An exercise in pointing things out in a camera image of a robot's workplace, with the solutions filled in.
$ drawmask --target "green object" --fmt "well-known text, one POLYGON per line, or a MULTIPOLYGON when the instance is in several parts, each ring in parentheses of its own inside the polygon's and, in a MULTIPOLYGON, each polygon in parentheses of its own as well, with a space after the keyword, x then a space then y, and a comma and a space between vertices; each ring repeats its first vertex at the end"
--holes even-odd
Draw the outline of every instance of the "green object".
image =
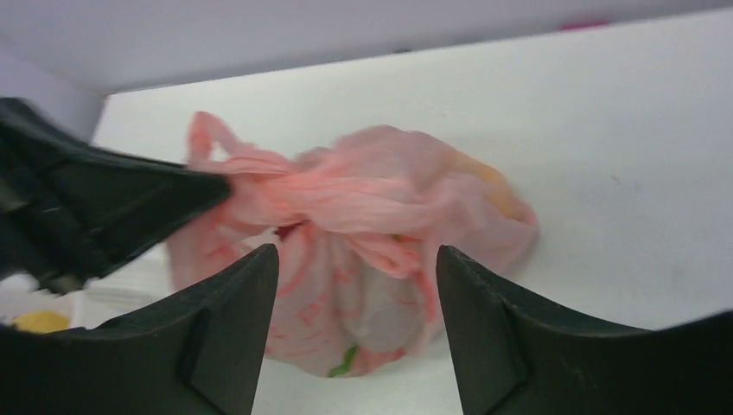
POLYGON ((359 352, 359 346, 352 346, 349 350, 344 353, 344 361, 339 366, 334 367, 328 371, 329 378, 335 378, 336 376, 342 376, 351 371, 351 364, 354 363, 354 357, 359 352))

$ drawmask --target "table surface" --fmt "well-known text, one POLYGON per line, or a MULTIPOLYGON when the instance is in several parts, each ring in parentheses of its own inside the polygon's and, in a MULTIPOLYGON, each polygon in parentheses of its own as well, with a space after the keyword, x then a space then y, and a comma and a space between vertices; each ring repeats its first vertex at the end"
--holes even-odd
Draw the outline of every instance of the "table surface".
MULTIPOLYGON (((730 39, 726 10, 121 93, 95 142, 180 162, 198 110, 287 156, 369 125, 426 131, 537 210, 540 241, 510 278, 660 328, 733 304, 730 39)), ((356 380, 267 361, 254 413, 461 410, 443 341, 356 380)))

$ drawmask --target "white table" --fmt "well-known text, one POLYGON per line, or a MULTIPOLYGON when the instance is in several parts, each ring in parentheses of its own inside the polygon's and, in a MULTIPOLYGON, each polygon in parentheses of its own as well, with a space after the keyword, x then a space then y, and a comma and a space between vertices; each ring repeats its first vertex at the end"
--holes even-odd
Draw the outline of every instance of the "white table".
MULTIPOLYGON (((122 93, 96 143, 181 161, 197 110, 288 156, 368 125, 426 131, 504 171, 536 208, 540 242, 512 278, 659 328, 733 304, 731 39, 733 11, 719 11, 122 93)), ((441 342, 357 380, 266 362, 254 413, 460 404, 441 342)))

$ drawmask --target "crumpled plastic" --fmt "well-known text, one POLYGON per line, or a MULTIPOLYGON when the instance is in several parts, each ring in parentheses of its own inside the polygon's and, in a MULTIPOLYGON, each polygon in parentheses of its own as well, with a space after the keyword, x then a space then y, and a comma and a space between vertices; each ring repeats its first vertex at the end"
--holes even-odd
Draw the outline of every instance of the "crumpled plastic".
POLYGON ((174 287, 223 270, 252 237, 275 241, 265 356, 319 376, 368 374, 441 333, 440 245, 501 274, 538 232, 501 173, 422 132, 374 126, 289 160, 197 112, 188 147, 189 168, 226 175, 233 196, 167 241, 174 287))

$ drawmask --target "plastic bag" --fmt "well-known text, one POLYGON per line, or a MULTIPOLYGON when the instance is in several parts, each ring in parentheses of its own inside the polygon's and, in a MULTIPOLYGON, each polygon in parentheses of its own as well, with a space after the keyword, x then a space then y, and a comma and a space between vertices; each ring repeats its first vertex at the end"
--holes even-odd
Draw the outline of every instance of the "plastic bag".
POLYGON ((367 374, 430 343, 443 329, 440 245, 504 272, 537 232, 501 174, 421 132, 376 126, 291 161, 198 112, 188 139, 190 168, 227 175, 234 192, 169 238, 174 287, 269 234, 280 275, 265 355, 312 374, 367 374))

